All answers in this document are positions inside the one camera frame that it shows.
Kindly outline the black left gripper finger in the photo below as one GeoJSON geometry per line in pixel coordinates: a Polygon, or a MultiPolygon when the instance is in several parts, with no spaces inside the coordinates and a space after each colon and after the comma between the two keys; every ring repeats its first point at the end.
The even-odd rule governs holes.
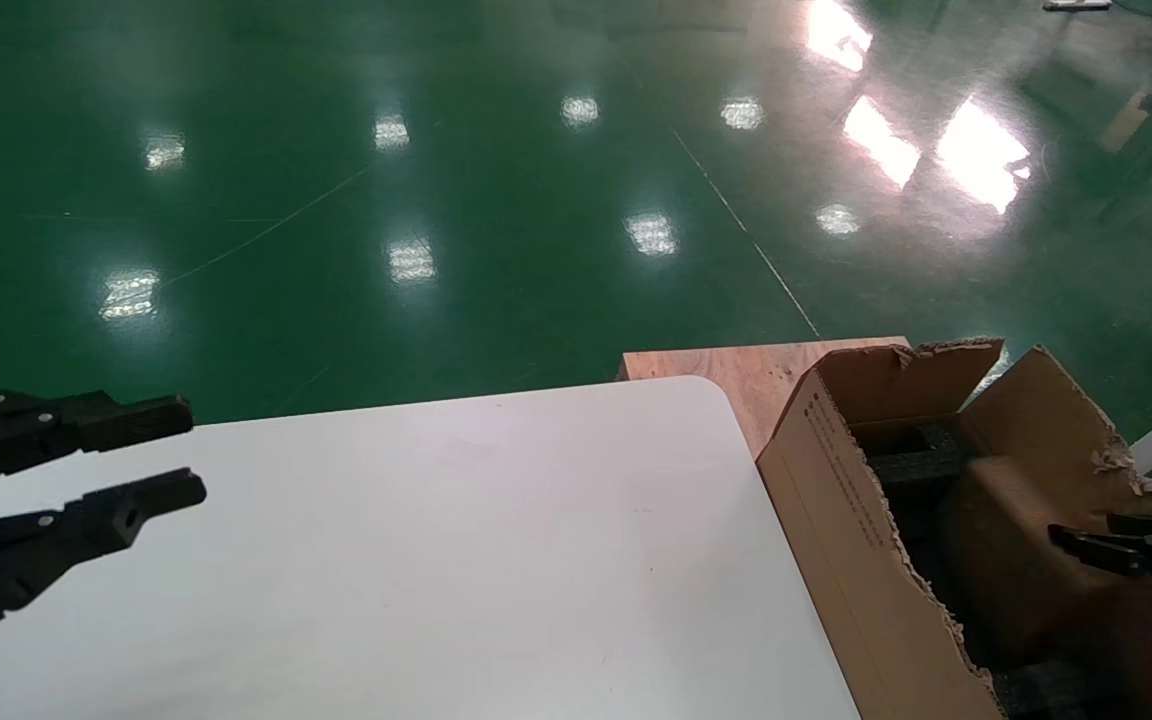
{"type": "Polygon", "coordinates": [[[122,404],[103,391],[38,397],[0,389],[0,477],[78,452],[118,450],[194,427],[192,407],[180,396],[122,404]]]}
{"type": "Polygon", "coordinates": [[[147,520],[191,509],[206,497],[204,480],[182,468],[99,488],[63,509],[0,518],[0,621],[76,566],[131,547],[147,520]]]}

